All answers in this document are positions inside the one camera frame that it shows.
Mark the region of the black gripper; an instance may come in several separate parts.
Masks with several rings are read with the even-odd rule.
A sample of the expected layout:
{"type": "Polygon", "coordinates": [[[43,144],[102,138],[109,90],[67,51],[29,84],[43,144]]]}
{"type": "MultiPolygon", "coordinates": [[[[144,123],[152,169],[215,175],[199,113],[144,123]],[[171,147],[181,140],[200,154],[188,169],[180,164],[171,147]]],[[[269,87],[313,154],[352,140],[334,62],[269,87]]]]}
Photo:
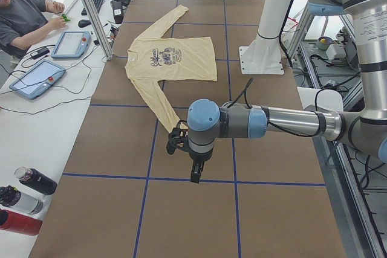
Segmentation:
{"type": "Polygon", "coordinates": [[[213,151],[210,150],[204,153],[198,153],[191,151],[189,156],[193,160],[192,170],[190,173],[190,181],[193,183],[199,183],[201,179],[201,173],[203,171],[203,163],[208,161],[212,157],[213,151]]]}

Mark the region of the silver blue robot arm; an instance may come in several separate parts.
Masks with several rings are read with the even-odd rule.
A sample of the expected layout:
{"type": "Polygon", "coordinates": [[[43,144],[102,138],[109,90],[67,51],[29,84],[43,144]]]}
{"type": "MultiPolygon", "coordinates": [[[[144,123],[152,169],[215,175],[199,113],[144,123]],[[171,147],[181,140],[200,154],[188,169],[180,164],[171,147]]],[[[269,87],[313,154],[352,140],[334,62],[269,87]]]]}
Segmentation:
{"type": "Polygon", "coordinates": [[[267,131],[299,137],[323,136],[386,161],[386,0],[310,0],[316,15],[346,12],[354,24],[365,107],[361,112],[335,111],[327,102],[317,109],[316,89],[299,88],[302,111],[208,99],[188,110],[184,149],[192,158],[190,180],[199,182],[217,138],[261,138],[267,131]]]}

